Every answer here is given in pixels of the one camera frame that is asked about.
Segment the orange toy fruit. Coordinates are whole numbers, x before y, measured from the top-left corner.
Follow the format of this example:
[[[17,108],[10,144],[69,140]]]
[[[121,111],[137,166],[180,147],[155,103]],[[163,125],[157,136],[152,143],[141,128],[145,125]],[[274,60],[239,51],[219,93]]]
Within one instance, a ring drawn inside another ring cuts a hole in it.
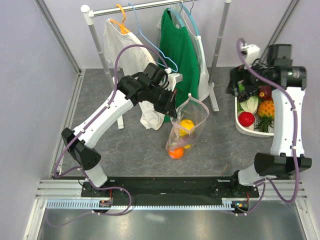
[[[185,149],[183,147],[170,149],[168,151],[168,155],[170,156],[170,158],[175,160],[182,158],[184,156],[184,153],[185,153]]]

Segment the red apple toy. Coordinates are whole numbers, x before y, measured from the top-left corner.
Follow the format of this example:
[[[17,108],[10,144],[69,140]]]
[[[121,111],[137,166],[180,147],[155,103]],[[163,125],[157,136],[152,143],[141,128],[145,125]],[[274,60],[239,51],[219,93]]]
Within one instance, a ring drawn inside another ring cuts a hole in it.
[[[252,113],[243,111],[238,115],[238,121],[243,127],[249,127],[255,122],[255,117]]]

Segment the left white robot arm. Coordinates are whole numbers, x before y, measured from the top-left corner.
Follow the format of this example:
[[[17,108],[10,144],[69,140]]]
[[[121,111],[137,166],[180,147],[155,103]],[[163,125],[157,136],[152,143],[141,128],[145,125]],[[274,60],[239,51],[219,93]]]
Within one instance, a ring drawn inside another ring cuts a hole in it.
[[[67,151],[80,164],[84,175],[93,184],[92,191],[99,197],[109,193],[110,185],[100,164],[101,155],[94,147],[112,124],[142,102],[151,103],[158,113],[177,117],[177,91],[167,89],[168,72],[169,69],[149,63],[144,71],[122,77],[116,84],[116,90],[87,120],[74,129],[62,131]]]

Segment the yellow pear toy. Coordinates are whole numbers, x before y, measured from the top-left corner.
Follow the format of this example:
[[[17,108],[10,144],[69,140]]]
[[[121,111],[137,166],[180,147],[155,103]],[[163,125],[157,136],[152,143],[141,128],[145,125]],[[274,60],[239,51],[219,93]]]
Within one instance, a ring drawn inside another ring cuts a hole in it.
[[[179,135],[185,136],[189,134],[189,131],[195,126],[194,122],[190,119],[183,119],[180,122],[182,128],[179,129]]]

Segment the clear pink-dotted zip bag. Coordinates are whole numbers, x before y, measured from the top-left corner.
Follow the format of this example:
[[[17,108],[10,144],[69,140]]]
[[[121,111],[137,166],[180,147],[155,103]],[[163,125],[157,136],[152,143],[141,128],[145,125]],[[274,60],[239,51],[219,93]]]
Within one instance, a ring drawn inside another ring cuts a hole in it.
[[[199,142],[210,111],[190,93],[177,109],[177,118],[171,118],[172,128],[165,149],[169,157],[178,160],[187,155]]]

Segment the yellow-orange mango toy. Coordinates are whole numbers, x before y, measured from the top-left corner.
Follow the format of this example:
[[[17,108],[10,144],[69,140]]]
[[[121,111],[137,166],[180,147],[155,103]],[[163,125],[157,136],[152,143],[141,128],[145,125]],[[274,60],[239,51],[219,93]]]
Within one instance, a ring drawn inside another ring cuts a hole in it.
[[[190,149],[193,146],[192,143],[186,144],[183,146],[184,149]]]

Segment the dark red mangosteen toy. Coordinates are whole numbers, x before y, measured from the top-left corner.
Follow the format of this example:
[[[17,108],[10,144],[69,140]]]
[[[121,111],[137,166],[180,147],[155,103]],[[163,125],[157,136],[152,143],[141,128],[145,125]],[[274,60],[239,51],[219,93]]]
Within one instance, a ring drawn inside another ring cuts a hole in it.
[[[272,98],[272,90],[271,87],[268,85],[261,86],[259,88],[258,96],[263,100],[269,100]]]

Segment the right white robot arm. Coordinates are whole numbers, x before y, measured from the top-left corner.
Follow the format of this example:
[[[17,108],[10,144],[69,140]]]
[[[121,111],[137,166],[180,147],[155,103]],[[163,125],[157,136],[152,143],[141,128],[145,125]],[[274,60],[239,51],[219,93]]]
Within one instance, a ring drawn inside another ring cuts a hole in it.
[[[226,92],[236,98],[243,93],[257,96],[262,87],[269,87],[275,115],[266,113],[260,117],[262,126],[274,129],[270,152],[258,152],[251,166],[236,171],[229,191],[240,197],[247,186],[269,182],[281,200],[291,203],[298,195],[300,173],[312,166],[312,159],[305,156],[301,130],[307,69],[293,64],[291,44],[270,45],[267,61],[262,65],[257,45],[241,38],[236,49],[242,64],[230,71]],[[243,92],[239,83],[244,86]]]

